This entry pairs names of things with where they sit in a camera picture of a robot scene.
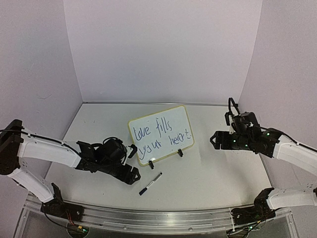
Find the white marker pen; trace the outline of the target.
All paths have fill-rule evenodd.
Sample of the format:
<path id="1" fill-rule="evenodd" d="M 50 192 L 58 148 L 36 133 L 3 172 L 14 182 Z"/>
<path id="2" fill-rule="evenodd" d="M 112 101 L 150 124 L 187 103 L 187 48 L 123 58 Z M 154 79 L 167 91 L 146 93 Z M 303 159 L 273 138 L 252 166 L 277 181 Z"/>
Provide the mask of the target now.
<path id="1" fill-rule="evenodd" d="M 147 186 L 148 189 L 162 176 L 162 172 L 160 172 Z"/>

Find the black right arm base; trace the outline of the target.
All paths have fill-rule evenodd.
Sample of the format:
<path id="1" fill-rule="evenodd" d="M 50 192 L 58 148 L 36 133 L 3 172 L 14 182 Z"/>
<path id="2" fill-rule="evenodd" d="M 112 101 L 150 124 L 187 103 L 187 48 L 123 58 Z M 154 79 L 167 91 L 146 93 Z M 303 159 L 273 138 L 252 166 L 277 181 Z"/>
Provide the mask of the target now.
<path id="1" fill-rule="evenodd" d="M 233 216 L 235 225 L 244 225 L 257 221 L 265 221 L 266 219 L 275 217 L 275 210 L 270 209 L 267 204 L 268 195 L 274 188 L 266 188 L 260 192 L 255 198 L 252 206 L 244 208 L 234 208 L 230 214 Z"/>

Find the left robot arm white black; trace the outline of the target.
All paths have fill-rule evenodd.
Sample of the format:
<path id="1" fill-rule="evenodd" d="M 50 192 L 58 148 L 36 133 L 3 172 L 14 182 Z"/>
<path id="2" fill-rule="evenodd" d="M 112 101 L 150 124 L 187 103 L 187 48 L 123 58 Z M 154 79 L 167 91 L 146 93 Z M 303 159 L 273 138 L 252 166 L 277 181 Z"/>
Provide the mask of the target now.
<path id="1" fill-rule="evenodd" d="M 132 185 L 140 180 L 136 167 L 126 163 L 137 153 L 134 144 L 125 146 L 117 137 L 108 137 L 102 143 L 82 141 L 65 142 L 27 131 L 22 121 L 13 120 L 0 131 L 0 173 L 34 194 L 57 216 L 66 212 L 60 189 L 32 172 L 26 159 L 54 162 L 70 168 L 102 172 Z"/>

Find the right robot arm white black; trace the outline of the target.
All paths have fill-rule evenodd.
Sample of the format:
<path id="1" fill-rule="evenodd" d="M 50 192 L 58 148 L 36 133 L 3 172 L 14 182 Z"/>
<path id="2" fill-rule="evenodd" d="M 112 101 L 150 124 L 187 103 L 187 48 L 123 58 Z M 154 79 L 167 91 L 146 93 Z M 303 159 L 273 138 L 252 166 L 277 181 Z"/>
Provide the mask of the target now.
<path id="1" fill-rule="evenodd" d="M 245 150 L 262 154 L 271 159 L 291 163 L 313 175 L 317 174 L 317 151 L 295 141 L 286 133 L 261 127 L 254 113 L 225 114 L 229 131 L 216 131 L 210 142 L 216 150 Z M 254 210 L 273 211 L 282 207 L 316 206 L 317 186 L 267 188 L 254 200 Z"/>

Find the yellow framed small whiteboard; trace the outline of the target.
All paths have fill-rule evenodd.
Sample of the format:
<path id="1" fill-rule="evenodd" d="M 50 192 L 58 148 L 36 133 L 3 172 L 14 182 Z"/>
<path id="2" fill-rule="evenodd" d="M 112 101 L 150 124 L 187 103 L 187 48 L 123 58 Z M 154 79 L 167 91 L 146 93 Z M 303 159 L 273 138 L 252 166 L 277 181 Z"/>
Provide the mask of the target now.
<path id="1" fill-rule="evenodd" d="M 141 166 L 165 159 L 195 144 L 186 107 L 181 105 L 128 122 Z"/>

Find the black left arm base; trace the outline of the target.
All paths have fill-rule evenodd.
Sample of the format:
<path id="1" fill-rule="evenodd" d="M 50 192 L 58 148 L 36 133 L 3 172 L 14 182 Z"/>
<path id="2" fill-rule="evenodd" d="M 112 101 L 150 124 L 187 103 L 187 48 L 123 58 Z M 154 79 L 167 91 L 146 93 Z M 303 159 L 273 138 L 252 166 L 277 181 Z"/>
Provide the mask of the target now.
<path id="1" fill-rule="evenodd" d="M 52 183 L 53 199 L 41 206 L 41 212 L 68 219 L 70 222 L 80 222 L 83 218 L 84 207 L 63 201 L 61 191 L 57 185 Z"/>

